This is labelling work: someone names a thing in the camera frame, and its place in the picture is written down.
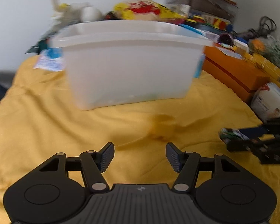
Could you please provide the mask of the white wet wipes pack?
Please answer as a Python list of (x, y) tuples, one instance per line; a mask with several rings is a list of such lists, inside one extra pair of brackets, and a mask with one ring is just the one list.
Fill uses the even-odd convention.
[(266, 83), (254, 94), (250, 108), (262, 121), (280, 117), (280, 88)]

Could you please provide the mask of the green white toy car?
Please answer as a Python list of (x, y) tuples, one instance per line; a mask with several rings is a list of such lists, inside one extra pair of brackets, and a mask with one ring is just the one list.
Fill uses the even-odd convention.
[(219, 132), (219, 138), (227, 145), (233, 141), (245, 141), (249, 138), (241, 133), (239, 130), (232, 128), (223, 128)]

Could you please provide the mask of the orange cardboard box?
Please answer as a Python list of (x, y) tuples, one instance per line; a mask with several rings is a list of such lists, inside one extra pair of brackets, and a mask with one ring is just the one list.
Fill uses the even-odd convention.
[(270, 78), (252, 63), (226, 55), (221, 48), (206, 46), (202, 69), (232, 89), (245, 103), (249, 103), (255, 92)]

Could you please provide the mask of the yellow quilted blanket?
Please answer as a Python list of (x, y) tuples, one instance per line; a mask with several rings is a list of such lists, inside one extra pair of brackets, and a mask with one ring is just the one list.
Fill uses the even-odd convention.
[(212, 75), (202, 72), (183, 99), (81, 111), (65, 73), (35, 69), (36, 61), (21, 64), (0, 102), (0, 223), (9, 223), (2, 198), (15, 181), (55, 153), (78, 156), (107, 142), (115, 145), (104, 174), (109, 184), (172, 184), (168, 142), (204, 157), (226, 154), (275, 191), (271, 223), (280, 223), (280, 165), (261, 165), (249, 152), (230, 153), (218, 136), (222, 128), (254, 127), (259, 119)]

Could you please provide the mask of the white plastic storage bin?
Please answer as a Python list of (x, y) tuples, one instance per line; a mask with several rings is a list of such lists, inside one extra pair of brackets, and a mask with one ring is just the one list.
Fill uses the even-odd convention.
[(183, 98), (212, 41), (175, 24), (110, 20), (71, 25), (50, 44), (62, 51), (82, 110)]

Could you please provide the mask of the white blue paper packet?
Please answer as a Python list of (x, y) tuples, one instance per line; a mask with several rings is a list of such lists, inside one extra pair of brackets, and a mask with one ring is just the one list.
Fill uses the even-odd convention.
[(34, 69), (60, 72), (65, 69), (64, 58), (60, 48), (48, 48), (40, 53)]

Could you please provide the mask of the white ceramic bowl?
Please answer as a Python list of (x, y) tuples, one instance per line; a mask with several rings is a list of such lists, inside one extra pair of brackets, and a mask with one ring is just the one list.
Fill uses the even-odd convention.
[(102, 20), (102, 13), (95, 7), (85, 7), (81, 10), (80, 20), (83, 23)]

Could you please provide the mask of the white plastic bag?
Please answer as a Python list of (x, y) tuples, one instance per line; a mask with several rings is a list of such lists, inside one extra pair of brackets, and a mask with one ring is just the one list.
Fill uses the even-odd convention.
[(61, 3), (60, 0), (51, 0), (53, 8), (52, 25), (61, 29), (81, 21), (82, 10), (91, 7), (90, 3)]

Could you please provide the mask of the clear plastic toy box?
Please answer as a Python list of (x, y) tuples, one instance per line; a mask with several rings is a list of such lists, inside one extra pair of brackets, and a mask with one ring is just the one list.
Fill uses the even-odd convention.
[(183, 17), (197, 15), (211, 24), (215, 18), (233, 24), (238, 11), (237, 4), (228, 0), (166, 0), (166, 6)]

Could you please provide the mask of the yellow lobster print bag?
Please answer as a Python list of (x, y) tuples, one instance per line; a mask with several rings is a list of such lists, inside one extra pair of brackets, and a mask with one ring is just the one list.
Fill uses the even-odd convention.
[(116, 16), (123, 20), (180, 23), (185, 19), (185, 16), (152, 0), (124, 1), (113, 9)]

